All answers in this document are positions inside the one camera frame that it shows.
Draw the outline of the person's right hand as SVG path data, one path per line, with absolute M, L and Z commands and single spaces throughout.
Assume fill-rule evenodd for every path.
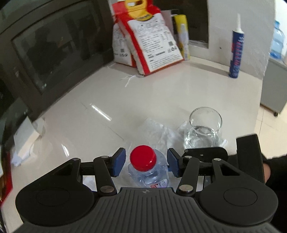
M 264 168 L 264 178 L 265 178 L 265 182 L 268 181 L 268 179 L 270 178 L 270 167 L 268 164 L 264 163 L 263 164 L 263 168 Z

